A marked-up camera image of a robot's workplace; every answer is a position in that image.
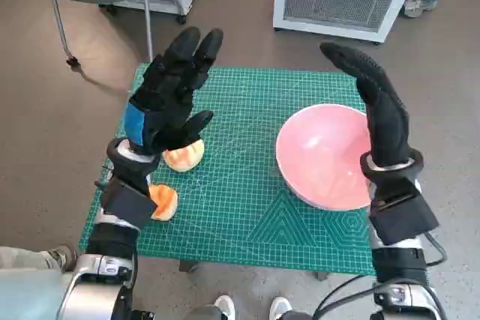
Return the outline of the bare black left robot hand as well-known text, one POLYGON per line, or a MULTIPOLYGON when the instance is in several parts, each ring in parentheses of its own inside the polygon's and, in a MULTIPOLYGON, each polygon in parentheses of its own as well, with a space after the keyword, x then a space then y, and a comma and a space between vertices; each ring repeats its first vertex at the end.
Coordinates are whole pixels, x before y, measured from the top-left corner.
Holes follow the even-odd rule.
POLYGON ((125 112, 124 131, 135 153, 157 155, 201 139, 200 132, 212 119, 213 111, 191 115, 194 92, 208 79, 223 38, 219 28, 201 37, 197 27, 189 27, 164 54, 155 56, 125 112))

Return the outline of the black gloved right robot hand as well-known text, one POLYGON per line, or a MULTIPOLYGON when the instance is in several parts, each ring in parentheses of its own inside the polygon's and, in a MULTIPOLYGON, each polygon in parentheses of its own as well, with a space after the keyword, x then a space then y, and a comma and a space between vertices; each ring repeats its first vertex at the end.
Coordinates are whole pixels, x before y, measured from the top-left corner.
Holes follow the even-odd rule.
POLYGON ((370 132, 373 163, 385 168, 409 161, 409 115, 386 71, 369 55, 332 42, 320 44, 322 54, 339 70, 355 78, 370 132))

